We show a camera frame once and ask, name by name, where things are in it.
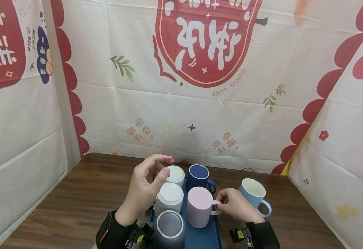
wrist strap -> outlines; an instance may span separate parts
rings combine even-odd
[[[148,241],[154,230],[147,224],[137,226],[137,220],[129,226],[121,226],[115,219],[116,211],[109,212],[96,234],[98,249],[132,248],[133,244]]]
[[[247,223],[246,228],[229,231],[234,243],[246,240],[248,249],[279,249],[280,244],[269,222]]]
[[[115,211],[109,212],[100,229],[96,234],[96,245],[98,249],[123,248],[129,234],[136,226],[137,220],[130,226],[121,226],[115,220]]]
[[[274,233],[270,222],[263,223],[247,223],[252,234],[252,241],[255,249],[279,249],[280,244]]]

blue tray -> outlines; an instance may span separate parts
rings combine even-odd
[[[186,223],[186,237],[184,245],[181,249],[223,249],[223,244],[221,243],[220,229],[217,222],[217,217],[211,215],[209,223],[204,228],[194,228],[186,220],[185,212],[187,209],[187,192],[185,190],[185,180],[184,180],[184,200],[181,207],[181,215],[184,217]],[[150,221],[153,222],[155,219],[154,211],[151,213]],[[148,242],[145,245],[145,249],[154,249],[152,242]]]

mug handle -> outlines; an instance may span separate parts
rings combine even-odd
[[[262,215],[263,218],[267,218],[270,216],[271,212],[273,212],[273,210],[271,209],[271,206],[268,202],[266,202],[265,200],[262,200],[262,203],[265,204],[267,206],[267,208],[269,209],[269,213],[268,214],[262,214],[259,210],[258,212],[260,213],[260,215]]]
[[[210,186],[210,192],[212,193],[212,195],[214,195],[216,193],[216,183],[212,180],[208,178],[208,184]]]
[[[219,205],[219,204],[221,204],[221,201],[219,201],[219,200],[214,200],[212,202],[212,205]],[[219,214],[221,214],[221,211],[219,211],[219,210],[215,210],[215,211],[210,212],[210,215],[219,215]]]

pink mug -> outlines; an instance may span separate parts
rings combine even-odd
[[[211,215],[219,215],[219,210],[212,211],[213,205],[221,204],[218,200],[213,200],[213,196],[205,188],[192,188],[187,195],[187,222],[194,228],[204,228]]]

red star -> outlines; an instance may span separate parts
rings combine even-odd
[[[191,131],[197,128],[197,127],[194,127],[194,124],[192,124],[191,126],[186,126],[186,127],[187,127],[187,128],[190,128],[190,129],[191,129]]]

